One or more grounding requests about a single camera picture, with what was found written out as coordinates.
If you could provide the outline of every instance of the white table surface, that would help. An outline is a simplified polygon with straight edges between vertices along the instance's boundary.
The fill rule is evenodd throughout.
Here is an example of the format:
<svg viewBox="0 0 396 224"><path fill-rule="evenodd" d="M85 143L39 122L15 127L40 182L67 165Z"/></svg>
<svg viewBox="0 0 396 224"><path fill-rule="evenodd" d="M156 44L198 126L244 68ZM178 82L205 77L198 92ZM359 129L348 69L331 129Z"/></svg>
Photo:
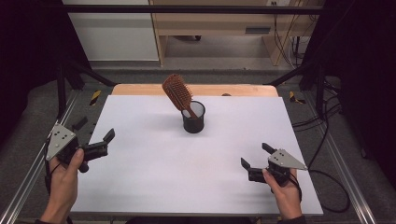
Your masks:
<svg viewBox="0 0 396 224"><path fill-rule="evenodd" d="M92 135L114 128L108 156L79 175L72 212L113 215L259 216L278 214L268 185L248 181L241 157L268 165L262 142L304 163L280 97L195 96L205 127L187 133L167 96L108 96ZM298 171L306 215L322 215L307 171Z"/></svg>

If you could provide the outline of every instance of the white wall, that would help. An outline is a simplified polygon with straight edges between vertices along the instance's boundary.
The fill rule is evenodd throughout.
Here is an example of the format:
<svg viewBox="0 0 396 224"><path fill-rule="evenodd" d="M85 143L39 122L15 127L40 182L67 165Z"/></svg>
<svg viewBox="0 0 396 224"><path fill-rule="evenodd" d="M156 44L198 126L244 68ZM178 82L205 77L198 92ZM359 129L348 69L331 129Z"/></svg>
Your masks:
<svg viewBox="0 0 396 224"><path fill-rule="evenodd" d="M148 0L64 0L65 5L148 5ZM69 13L90 61L158 61L150 14Z"/></svg>

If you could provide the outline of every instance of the yellow and black tape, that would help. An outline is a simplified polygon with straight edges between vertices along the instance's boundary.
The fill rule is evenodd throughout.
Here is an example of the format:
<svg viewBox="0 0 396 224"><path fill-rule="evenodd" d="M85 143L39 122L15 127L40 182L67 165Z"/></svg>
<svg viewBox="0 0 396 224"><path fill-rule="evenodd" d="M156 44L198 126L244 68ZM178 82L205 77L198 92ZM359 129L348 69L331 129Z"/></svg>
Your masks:
<svg viewBox="0 0 396 224"><path fill-rule="evenodd" d="M296 97L294 96L294 92L290 92L290 101L298 104L305 104L305 100L297 100Z"/></svg>
<svg viewBox="0 0 396 224"><path fill-rule="evenodd" d="M95 104L96 104L96 101L98 100L100 93L101 93L101 91L95 91L95 92L93 93L93 96L92 96L92 98L91 98L90 105L95 105Z"/></svg>

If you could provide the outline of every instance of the hairbrush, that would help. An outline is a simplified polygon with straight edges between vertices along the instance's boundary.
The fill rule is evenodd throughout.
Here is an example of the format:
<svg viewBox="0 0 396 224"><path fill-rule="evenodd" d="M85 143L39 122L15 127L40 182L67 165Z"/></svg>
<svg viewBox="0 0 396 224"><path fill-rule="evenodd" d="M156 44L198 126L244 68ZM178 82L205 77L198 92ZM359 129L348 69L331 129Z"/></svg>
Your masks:
<svg viewBox="0 0 396 224"><path fill-rule="evenodd" d="M198 119L191 109L192 93L181 75L170 75L163 83L163 90L179 111L187 110L191 118Z"/></svg>

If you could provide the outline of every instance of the black cup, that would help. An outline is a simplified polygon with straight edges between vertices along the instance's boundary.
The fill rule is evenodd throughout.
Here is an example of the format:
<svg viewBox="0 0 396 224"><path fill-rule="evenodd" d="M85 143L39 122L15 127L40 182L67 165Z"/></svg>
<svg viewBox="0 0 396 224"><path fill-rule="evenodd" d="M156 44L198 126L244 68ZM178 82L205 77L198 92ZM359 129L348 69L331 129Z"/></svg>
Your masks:
<svg viewBox="0 0 396 224"><path fill-rule="evenodd" d="M205 106L198 101L191 101L191 109L198 117L198 119L192 119L189 111L182 110L181 115L183 117L183 127L188 133L198 133L204 128L204 114Z"/></svg>

